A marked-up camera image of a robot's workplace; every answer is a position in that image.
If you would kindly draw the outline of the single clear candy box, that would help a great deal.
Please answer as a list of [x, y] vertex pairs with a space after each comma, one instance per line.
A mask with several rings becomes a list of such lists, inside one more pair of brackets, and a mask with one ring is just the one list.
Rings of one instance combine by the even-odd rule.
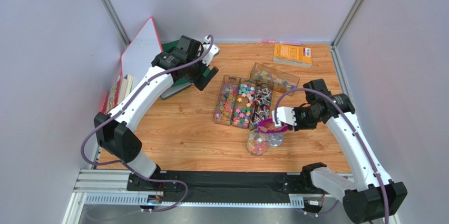
[[273, 90], [284, 94], [287, 91], [296, 89], [299, 85], [300, 77], [255, 63], [250, 71], [250, 79], [273, 84]]

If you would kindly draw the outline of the purple plastic scoop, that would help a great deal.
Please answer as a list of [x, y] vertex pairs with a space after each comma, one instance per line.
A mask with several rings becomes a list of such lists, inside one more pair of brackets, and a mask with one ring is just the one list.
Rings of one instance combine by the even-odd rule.
[[272, 118], [262, 120], [258, 123], [257, 129], [263, 134], [284, 133], [288, 131], [288, 127], [282, 124], [275, 124]]

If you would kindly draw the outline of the three-compartment clear candy box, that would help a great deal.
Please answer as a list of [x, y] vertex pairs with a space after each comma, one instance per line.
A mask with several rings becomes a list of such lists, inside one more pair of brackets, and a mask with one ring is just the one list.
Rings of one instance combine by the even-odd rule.
[[223, 77], [213, 113], [216, 124], [255, 129], [270, 118], [274, 93], [272, 83], [241, 77]]

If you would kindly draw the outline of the clear plastic jar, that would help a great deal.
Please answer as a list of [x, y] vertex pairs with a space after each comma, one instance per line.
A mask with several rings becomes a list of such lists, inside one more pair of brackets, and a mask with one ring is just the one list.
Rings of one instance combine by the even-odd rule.
[[269, 135], [258, 129], [250, 131], [247, 141], [247, 150], [252, 155], [263, 155], [268, 147]]

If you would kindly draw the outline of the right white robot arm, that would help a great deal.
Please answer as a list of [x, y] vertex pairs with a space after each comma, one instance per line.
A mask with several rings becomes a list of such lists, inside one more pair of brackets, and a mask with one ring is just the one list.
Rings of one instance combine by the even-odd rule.
[[323, 79], [303, 85], [306, 103], [293, 109], [295, 131], [314, 129], [318, 123], [329, 128], [349, 164], [350, 182], [324, 164], [304, 167], [313, 187], [320, 188], [343, 204], [353, 223], [382, 220], [390, 223], [408, 194], [403, 182], [395, 182], [369, 146], [350, 98], [332, 94]]

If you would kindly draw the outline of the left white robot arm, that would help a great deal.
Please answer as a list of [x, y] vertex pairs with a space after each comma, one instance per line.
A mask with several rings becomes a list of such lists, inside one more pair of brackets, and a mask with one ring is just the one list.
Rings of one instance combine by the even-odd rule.
[[181, 36], [177, 46], [155, 56], [142, 80], [131, 93], [108, 114], [98, 113], [94, 118], [98, 145], [118, 158], [119, 162], [145, 178], [157, 171], [154, 163], [143, 151], [141, 140], [134, 134], [148, 109], [179, 79], [186, 79], [202, 91], [218, 73], [211, 61], [219, 53], [213, 35], [202, 42]]

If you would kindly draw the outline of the green binder folder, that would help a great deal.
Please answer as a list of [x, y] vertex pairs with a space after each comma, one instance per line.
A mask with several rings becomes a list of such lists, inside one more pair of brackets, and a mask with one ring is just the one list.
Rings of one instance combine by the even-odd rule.
[[[181, 69], [184, 67], [184, 65], [190, 66], [197, 62], [202, 62], [202, 58], [207, 53], [204, 52], [204, 44], [208, 43], [202, 43], [198, 40], [183, 35], [177, 41], [177, 44], [171, 46], [161, 53], [158, 66], [165, 70], [170, 70], [176, 67], [178, 69]], [[180, 79], [176, 83], [173, 83], [171, 87], [169, 87], [166, 91], [164, 91], [161, 94], [161, 98], [166, 99], [191, 86], [194, 85], [192, 83], [189, 83], [185, 79]]]

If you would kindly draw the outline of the silver round jar lid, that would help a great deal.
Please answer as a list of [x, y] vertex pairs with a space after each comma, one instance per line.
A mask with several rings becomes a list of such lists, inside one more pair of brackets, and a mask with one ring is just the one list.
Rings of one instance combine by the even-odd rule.
[[279, 147], [284, 142], [284, 135], [282, 133], [268, 134], [268, 146], [272, 148]]

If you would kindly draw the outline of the red-framed whiteboard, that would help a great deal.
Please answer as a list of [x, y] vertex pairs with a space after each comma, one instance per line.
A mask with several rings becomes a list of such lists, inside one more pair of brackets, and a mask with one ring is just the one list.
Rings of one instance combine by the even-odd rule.
[[149, 17], [121, 55], [121, 76], [141, 80], [156, 55], [163, 51], [154, 18]]

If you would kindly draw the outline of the orange book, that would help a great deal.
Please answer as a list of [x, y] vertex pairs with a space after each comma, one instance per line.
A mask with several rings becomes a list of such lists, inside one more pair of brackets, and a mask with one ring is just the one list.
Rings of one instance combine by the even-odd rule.
[[278, 64], [312, 67], [311, 49], [295, 45], [275, 44], [273, 62]]

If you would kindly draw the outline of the stack of books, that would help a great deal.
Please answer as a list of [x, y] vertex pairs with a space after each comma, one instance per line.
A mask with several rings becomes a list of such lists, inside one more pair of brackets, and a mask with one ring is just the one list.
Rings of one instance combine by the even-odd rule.
[[127, 74], [124, 77], [120, 77], [106, 94], [101, 112], [108, 114], [118, 104], [122, 103], [131, 93], [133, 82], [134, 77], [132, 75]]

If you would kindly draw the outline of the black base mat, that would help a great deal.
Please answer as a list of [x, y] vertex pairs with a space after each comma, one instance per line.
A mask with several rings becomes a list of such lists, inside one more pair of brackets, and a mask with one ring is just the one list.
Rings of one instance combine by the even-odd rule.
[[290, 194], [323, 195], [300, 174], [274, 172], [161, 171], [145, 181], [131, 174], [127, 191], [162, 191], [165, 201], [186, 203], [289, 203]]

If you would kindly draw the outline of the aluminium rail frame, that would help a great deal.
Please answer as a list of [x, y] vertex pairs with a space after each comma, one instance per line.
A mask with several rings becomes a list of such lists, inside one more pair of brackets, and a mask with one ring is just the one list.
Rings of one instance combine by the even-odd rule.
[[307, 194], [329, 194], [343, 204], [353, 223], [387, 220], [407, 195], [378, 163], [362, 165], [347, 179], [325, 164], [306, 165], [298, 174], [274, 172], [157, 171], [146, 179], [125, 170], [82, 170], [74, 187], [86, 199], [103, 204], [134, 204], [141, 212], [178, 206], [291, 206], [321, 216]]

